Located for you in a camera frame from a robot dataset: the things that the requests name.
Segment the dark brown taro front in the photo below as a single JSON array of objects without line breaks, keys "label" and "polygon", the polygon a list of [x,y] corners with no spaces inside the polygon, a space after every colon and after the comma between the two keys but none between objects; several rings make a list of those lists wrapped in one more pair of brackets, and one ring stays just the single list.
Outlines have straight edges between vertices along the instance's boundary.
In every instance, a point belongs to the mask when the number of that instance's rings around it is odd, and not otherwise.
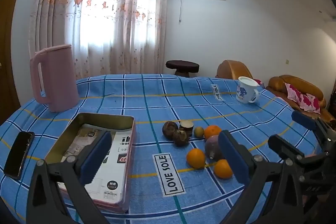
[{"label": "dark brown taro front", "polygon": [[176,146],[184,147],[185,145],[188,145],[188,143],[189,143],[189,136],[183,130],[176,130],[173,133],[173,141],[174,141]]}]

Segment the pink plastic kettle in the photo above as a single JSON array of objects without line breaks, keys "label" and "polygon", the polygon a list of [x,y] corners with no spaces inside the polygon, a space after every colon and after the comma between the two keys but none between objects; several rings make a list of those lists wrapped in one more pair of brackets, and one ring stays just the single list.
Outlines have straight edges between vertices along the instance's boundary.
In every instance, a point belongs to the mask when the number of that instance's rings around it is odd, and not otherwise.
[{"label": "pink plastic kettle", "polygon": [[70,44],[36,52],[30,60],[30,75],[35,100],[51,112],[64,112],[79,102]]}]

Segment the small green-brown kiwi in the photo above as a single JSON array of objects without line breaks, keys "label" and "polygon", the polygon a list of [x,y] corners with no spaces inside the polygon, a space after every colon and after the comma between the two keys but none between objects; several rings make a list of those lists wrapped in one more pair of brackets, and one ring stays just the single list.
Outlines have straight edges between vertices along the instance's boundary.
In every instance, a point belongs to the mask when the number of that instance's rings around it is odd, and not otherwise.
[{"label": "small green-brown kiwi", "polygon": [[198,126],[198,127],[194,128],[194,137],[202,138],[202,137],[204,137],[204,134],[205,134],[205,130],[204,130],[203,127]]}]

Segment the dark brown taro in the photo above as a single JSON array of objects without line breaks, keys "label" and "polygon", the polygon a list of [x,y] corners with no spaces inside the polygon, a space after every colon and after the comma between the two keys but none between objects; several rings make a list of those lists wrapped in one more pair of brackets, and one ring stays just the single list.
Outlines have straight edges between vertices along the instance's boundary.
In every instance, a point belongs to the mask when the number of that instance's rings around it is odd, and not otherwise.
[{"label": "dark brown taro", "polygon": [[173,140],[173,135],[177,130],[178,130],[178,126],[173,121],[167,121],[162,126],[163,136],[168,140]]},{"label": "dark brown taro", "polygon": [[188,145],[188,143],[189,143],[189,136],[183,130],[176,130],[173,133],[173,141],[174,141],[176,146],[184,147],[185,145]]}]

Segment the brown wooden door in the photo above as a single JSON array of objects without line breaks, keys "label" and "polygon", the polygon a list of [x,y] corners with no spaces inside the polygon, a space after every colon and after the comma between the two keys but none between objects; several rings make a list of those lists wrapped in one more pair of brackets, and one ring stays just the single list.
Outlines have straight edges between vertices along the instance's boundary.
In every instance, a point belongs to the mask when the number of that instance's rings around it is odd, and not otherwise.
[{"label": "brown wooden door", "polygon": [[20,106],[11,65],[11,26],[16,0],[1,0],[1,123]]}]

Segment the paper leaflet in tin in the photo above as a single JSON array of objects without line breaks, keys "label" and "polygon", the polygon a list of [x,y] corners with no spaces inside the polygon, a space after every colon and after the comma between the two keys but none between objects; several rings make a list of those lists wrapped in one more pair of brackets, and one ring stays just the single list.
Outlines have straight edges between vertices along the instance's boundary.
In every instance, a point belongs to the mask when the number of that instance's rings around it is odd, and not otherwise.
[{"label": "paper leaflet in tin", "polygon": [[125,169],[132,129],[108,129],[84,124],[77,136],[62,156],[77,156],[82,149],[91,144],[101,133],[110,132],[112,144],[90,184],[85,185],[92,200],[102,207],[112,207],[119,203],[125,192]]}]

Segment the dark brown taro left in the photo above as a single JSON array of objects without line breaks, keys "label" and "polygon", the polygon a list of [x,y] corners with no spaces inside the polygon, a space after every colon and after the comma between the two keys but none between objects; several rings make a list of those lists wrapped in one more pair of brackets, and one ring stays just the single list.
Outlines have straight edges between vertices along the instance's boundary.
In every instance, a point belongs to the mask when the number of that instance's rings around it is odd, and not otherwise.
[{"label": "dark brown taro left", "polygon": [[177,130],[178,130],[178,126],[173,121],[167,121],[162,126],[163,136],[168,140],[173,140],[173,135]]}]

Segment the orange fruit back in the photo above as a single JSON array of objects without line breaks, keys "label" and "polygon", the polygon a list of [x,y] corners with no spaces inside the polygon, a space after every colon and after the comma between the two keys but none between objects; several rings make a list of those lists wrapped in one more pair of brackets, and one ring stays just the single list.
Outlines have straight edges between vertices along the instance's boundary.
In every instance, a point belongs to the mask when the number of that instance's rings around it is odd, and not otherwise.
[{"label": "orange fruit back", "polygon": [[221,132],[221,128],[217,125],[209,125],[207,128],[204,130],[204,137],[205,140],[209,139],[212,136],[219,135]]}]

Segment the pink floral cushion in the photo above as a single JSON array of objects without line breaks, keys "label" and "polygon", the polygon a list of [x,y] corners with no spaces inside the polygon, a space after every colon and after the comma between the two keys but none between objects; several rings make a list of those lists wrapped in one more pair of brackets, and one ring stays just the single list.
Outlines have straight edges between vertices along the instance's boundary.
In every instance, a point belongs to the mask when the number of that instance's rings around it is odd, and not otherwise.
[{"label": "pink floral cushion", "polygon": [[309,113],[317,113],[317,114],[321,113],[317,97],[309,93],[307,94],[301,93],[292,84],[285,83],[285,86],[288,94],[287,98],[298,104],[300,109]]}]

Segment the blue plaid tablecloth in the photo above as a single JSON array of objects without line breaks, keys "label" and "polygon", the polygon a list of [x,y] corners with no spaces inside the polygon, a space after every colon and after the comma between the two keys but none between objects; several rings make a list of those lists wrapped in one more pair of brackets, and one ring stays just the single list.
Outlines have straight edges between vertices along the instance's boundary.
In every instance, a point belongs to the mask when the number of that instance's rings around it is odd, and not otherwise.
[{"label": "blue plaid tablecloth", "polygon": [[134,164],[130,179],[130,208],[125,214],[105,212],[110,223],[219,223],[243,191],[235,178],[222,180],[208,162],[191,169],[187,153],[204,149],[192,138],[177,147],[162,133],[167,121],[216,125],[255,155],[280,162],[267,144],[277,134],[309,156],[318,150],[314,134],[295,123],[292,108],[281,98],[259,89],[256,103],[236,99],[234,80],[171,75],[107,75],[78,80],[79,103],[63,113],[30,100],[1,125],[1,163],[20,131],[32,131],[34,141],[19,180],[1,175],[1,200],[10,215],[26,221],[26,204],[33,169],[44,158],[76,115],[99,113],[135,119]]}]

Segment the black smartphone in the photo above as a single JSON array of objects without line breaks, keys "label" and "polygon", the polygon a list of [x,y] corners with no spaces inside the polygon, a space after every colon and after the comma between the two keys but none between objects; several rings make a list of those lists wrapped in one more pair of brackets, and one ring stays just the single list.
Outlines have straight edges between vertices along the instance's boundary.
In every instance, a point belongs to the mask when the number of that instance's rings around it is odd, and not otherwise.
[{"label": "black smartphone", "polygon": [[21,131],[17,135],[5,163],[4,174],[6,176],[14,180],[20,179],[26,156],[34,137],[35,134],[29,131]]}]

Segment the orange fruit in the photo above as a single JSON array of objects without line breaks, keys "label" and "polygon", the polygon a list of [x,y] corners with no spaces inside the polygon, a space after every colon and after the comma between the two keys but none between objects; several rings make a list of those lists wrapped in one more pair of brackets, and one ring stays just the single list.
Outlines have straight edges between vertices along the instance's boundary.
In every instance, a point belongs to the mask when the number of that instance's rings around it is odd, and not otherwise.
[{"label": "orange fruit", "polygon": [[206,156],[202,150],[193,148],[187,153],[186,161],[193,169],[203,169],[206,164]]},{"label": "orange fruit", "polygon": [[214,174],[222,179],[229,179],[232,177],[233,172],[226,159],[221,159],[215,164]]},{"label": "orange fruit", "polygon": [[205,140],[209,139],[212,136],[219,135],[221,132],[221,128],[217,125],[209,125],[207,128],[204,130],[204,137]]}]

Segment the purple passion fruit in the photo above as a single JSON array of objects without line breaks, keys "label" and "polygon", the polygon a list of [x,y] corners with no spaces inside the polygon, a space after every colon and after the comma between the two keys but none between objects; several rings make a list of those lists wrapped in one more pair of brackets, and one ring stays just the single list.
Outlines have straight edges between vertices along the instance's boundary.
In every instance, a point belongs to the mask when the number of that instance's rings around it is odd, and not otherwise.
[{"label": "purple passion fruit", "polygon": [[205,142],[205,153],[210,160],[224,159],[218,143],[218,135],[209,137]]}]

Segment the sheer floral curtain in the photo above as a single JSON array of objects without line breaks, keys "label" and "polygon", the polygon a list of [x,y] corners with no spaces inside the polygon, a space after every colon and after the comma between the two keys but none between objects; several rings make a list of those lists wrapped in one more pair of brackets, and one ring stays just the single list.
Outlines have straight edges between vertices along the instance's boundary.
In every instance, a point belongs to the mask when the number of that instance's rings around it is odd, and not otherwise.
[{"label": "sheer floral curtain", "polygon": [[29,52],[69,44],[77,79],[160,74],[167,0],[33,0]]}]

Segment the brown leather sofa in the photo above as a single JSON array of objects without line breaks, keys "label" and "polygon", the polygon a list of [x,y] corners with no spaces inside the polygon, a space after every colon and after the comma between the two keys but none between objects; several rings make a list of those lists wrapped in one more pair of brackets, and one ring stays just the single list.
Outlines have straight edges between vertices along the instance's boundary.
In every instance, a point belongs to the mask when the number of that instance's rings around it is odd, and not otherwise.
[{"label": "brown leather sofa", "polygon": [[[285,83],[292,84],[295,88],[297,88],[303,94],[311,94],[318,98],[319,106],[320,106],[320,114],[317,113],[309,113],[305,112],[299,108],[298,104],[289,100],[287,98],[287,90]],[[314,84],[307,82],[299,77],[291,76],[291,75],[281,75],[277,77],[272,77],[269,82],[268,86],[266,87],[268,91],[273,93],[274,95],[282,98],[286,101],[294,110],[298,110],[303,114],[311,117],[311,118],[321,118],[325,122],[332,124],[335,123],[335,118],[327,111],[326,108],[326,100],[323,95],[323,92],[316,87]]]}]

